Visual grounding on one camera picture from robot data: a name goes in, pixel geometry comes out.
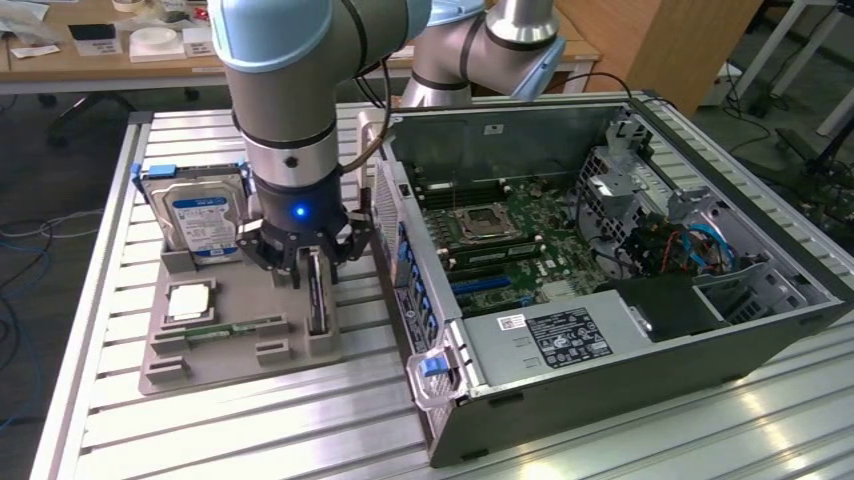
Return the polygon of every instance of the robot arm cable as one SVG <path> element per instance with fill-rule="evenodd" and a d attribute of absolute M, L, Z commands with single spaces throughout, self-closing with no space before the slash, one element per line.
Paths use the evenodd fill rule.
<path fill-rule="evenodd" d="M 391 76 L 389 74 L 387 61 L 389 61 L 387 58 L 383 59 L 382 61 L 383 76 L 385 76 L 385 83 L 386 83 L 386 116 L 383 118 L 383 128 L 381 129 L 379 135 L 377 135 L 377 138 L 374 139 L 369 147 L 365 149 L 365 152 L 362 152 L 362 155 L 359 155 L 359 157 L 351 163 L 345 165 L 343 167 L 345 173 L 354 172 L 365 166 L 369 159 L 374 156 L 374 154 L 379 150 L 379 147 L 383 145 L 383 142 L 386 141 L 386 135 L 389 134 L 389 125 L 391 123 Z"/>

